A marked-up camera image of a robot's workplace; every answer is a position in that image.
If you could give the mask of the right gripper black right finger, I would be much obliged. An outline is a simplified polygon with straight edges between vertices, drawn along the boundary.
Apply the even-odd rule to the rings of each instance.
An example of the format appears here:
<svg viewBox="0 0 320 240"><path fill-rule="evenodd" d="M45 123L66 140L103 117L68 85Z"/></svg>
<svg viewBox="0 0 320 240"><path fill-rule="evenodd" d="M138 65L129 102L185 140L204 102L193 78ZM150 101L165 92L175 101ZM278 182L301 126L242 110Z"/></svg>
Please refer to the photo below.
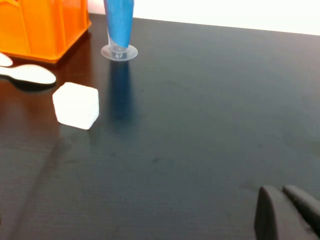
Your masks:
<svg viewBox="0 0 320 240"><path fill-rule="evenodd" d="M320 237L320 201L295 185L284 185L282 192L293 203L313 232Z"/></svg>

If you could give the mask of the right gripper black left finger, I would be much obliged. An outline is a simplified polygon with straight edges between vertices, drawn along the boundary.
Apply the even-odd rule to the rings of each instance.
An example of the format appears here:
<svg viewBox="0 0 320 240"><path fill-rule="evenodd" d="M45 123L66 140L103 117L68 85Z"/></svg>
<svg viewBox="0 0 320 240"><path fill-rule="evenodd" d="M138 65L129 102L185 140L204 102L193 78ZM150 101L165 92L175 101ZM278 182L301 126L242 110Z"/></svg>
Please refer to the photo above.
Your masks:
<svg viewBox="0 0 320 240"><path fill-rule="evenodd" d="M258 192L254 218L257 240L311 240L313 230L287 196L273 186Z"/></svg>

